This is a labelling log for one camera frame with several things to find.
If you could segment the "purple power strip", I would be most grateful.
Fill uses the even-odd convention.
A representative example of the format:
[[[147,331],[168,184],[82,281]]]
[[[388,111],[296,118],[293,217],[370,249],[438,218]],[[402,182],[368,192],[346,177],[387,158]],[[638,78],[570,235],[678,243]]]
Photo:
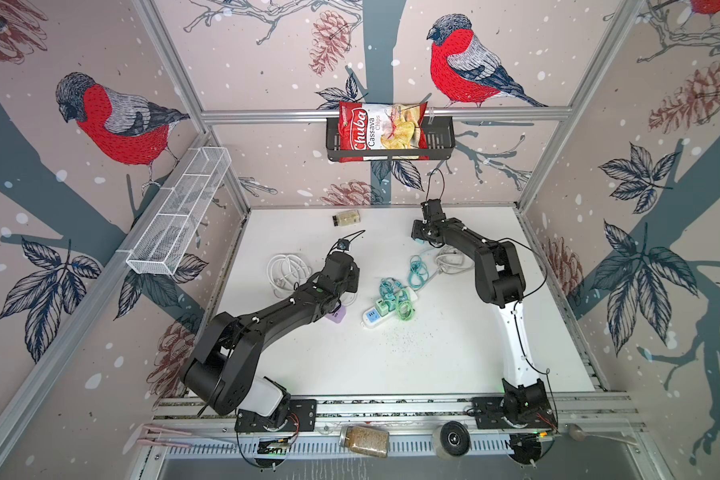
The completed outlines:
[[[345,316],[346,316],[346,307],[341,306],[341,307],[337,308],[334,312],[326,314],[325,318],[336,324],[339,324],[342,322],[342,320],[344,319]]]

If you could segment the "teal charger with cable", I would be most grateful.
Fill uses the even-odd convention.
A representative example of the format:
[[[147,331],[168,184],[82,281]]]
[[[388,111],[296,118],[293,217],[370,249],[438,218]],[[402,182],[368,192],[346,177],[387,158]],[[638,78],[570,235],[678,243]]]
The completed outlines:
[[[396,311],[402,303],[410,301],[406,288],[393,277],[386,277],[380,281],[379,295],[388,312]]]

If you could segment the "white blue small device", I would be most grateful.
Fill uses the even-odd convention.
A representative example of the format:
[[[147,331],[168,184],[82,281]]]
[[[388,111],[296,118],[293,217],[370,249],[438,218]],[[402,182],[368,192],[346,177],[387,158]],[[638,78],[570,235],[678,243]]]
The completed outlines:
[[[389,319],[404,322],[411,321],[416,315],[414,304],[418,301],[418,295],[409,287],[406,287],[406,290],[410,296],[410,301],[402,303],[396,311],[388,312],[382,304],[381,298],[377,299],[374,305],[362,314],[361,322],[363,326],[373,329]]]

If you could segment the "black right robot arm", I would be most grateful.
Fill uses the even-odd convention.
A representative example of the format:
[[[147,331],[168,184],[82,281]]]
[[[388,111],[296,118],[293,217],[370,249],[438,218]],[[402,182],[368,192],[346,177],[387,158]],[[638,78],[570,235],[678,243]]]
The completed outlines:
[[[502,341],[503,419],[523,428],[534,421],[555,429],[554,403],[538,369],[525,346],[524,324],[526,280],[515,244],[510,240],[492,240],[469,229],[461,220],[449,218],[439,199],[421,204],[423,218],[413,222],[411,238],[426,241],[436,248],[453,247],[474,264],[475,290],[484,303],[500,316]]]

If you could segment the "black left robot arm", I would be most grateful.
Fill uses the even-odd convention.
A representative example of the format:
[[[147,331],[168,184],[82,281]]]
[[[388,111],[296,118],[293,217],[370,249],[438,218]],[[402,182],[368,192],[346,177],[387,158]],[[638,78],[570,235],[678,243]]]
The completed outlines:
[[[358,291],[360,269],[349,254],[352,240],[338,239],[324,266],[296,285],[286,298],[260,311],[215,315],[189,358],[179,380],[215,413],[242,416],[255,431],[277,431],[291,424],[306,428],[290,408],[291,394],[277,382],[256,375],[262,352],[292,331],[336,314],[341,297]]]

